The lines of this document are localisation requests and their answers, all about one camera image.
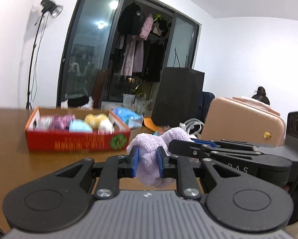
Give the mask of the hanging clothes rack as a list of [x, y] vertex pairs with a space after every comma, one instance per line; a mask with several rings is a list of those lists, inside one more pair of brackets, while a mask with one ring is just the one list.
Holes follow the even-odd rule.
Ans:
[[111, 77], [160, 81], [173, 17], [135, 0], [122, 6], [111, 52]]

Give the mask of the red cardboard box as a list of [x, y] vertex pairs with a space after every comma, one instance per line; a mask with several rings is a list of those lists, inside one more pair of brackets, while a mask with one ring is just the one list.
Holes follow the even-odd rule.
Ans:
[[[38, 129], [38, 122], [41, 117], [52, 115], [65, 116], [74, 115], [77, 119], [83, 120], [88, 114], [105, 114], [114, 126], [114, 131], [98, 131], [92, 133], [70, 132], [68, 130], [43, 130]], [[86, 109], [45, 109], [36, 107], [30, 115], [26, 126], [25, 134], [27, 147], [30, 151], [120, 151], [126, 149], [131, 130], [112, 111], [86, 110]]]

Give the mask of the yellow plush toy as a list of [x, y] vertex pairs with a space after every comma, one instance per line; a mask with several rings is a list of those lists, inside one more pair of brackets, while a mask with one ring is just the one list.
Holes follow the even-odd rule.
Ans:
[[105, 114], [88, 114], [85, 116], [84, 118], [84, 122], [86, 122], [88, 125], [90, 125], [90, 127], [92, 127], [93, 129], [98, 129], [100, 123], [103, 120], [107, 120], [108, 116]]

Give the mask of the black sliding door frame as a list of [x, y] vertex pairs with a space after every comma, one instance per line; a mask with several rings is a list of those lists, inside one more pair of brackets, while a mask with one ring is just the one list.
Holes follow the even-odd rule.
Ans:
[[199, 25], [152, 0], [78, 0], [60, 65], [57, 104], [121, 101], [163, 68], [191, 68]]

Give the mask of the clear glass cup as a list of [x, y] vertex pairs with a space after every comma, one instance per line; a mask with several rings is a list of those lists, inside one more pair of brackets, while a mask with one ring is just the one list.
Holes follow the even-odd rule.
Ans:
[[150, 103], [152, 100], [146, 100], [141, 97], [136, 97], [134, 101], [134, 111], [138, 115], [146, 116], [146, 113], [149, 109]]

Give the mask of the iridescent mesh ball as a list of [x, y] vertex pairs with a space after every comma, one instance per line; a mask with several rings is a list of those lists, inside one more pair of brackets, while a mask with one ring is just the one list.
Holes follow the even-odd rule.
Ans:
[[52, 124], [52, 116], [42, 116], [38, 123], [36, 128], [38, 130], [47, 130], [51, 127]]

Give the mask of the blue fluffy plush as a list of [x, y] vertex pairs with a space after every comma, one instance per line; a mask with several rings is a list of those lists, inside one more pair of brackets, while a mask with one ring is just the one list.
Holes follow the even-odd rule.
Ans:
[[72, 120], [69, 124], [69, 132], [72, 133], [93, 133], [92, 127], [81, 119]]

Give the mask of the pink suitcase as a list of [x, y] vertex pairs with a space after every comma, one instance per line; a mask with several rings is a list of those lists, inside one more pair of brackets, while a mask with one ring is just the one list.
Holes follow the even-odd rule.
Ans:
[[282, 146], [286, 123], [269, 105], [251, 98], [218, 97], [211, 101], [200, 138], [261, 146]]

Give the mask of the small blue packet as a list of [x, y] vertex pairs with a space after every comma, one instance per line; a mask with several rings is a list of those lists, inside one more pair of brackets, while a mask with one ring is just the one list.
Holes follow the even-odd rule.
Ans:
[[168, 131], [170, 129], [169, 126], [163, 126], [163, 127], [159, 127], [157, 131], [155, 131], [153, 133], [153, 135], [156, 136], [161, 136], [162, 134], [164, 134], [166, 131]]

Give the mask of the purple satin scrunchie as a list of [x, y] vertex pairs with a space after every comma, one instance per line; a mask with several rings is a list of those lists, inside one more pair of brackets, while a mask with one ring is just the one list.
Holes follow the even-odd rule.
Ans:
[[75, 120], [74, 114], [66, 114], [65, 116], [61, 116], [59, 114], [52, 115], [51, 124], [49, 126], [52, 130], [65, 130], [69, 129], [71, 122]]

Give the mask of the blue tissue pack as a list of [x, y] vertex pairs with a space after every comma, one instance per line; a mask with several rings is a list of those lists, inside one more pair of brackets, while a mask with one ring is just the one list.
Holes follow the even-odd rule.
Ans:
[[139, 115], [136, 112], [124, 107], [116, 107], [112, 110], [112, 112], [118, 118], [120, 118], [128, 126], [129, 129], [142, 127], [142, 115]]

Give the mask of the black paper bag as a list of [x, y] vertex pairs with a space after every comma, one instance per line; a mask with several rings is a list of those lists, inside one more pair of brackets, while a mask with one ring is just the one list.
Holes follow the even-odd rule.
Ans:
[[180, 66], [174, 54], [173, 65], [163, 69], [151, 119], [156, 126], [178, 127], [197, 118], [205, 74]]

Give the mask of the orange paper piece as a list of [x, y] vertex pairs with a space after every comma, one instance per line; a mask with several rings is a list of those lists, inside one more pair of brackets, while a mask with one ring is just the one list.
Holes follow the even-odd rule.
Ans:
[[143, 122], [146, 128], [150, 129], [151, 131], [158, 131], [160, 129], [159, 126], [155, 125], [154, 122], [150, 117], [143, 118]]

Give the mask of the white sponge block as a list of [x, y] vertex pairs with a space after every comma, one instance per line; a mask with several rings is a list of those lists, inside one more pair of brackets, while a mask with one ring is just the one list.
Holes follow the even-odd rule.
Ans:
[[98, 125], [98, 130], [104, 132], [114, 132], [114, 126], [111, 123], [110, 119], [106, 118], [100, 121]]

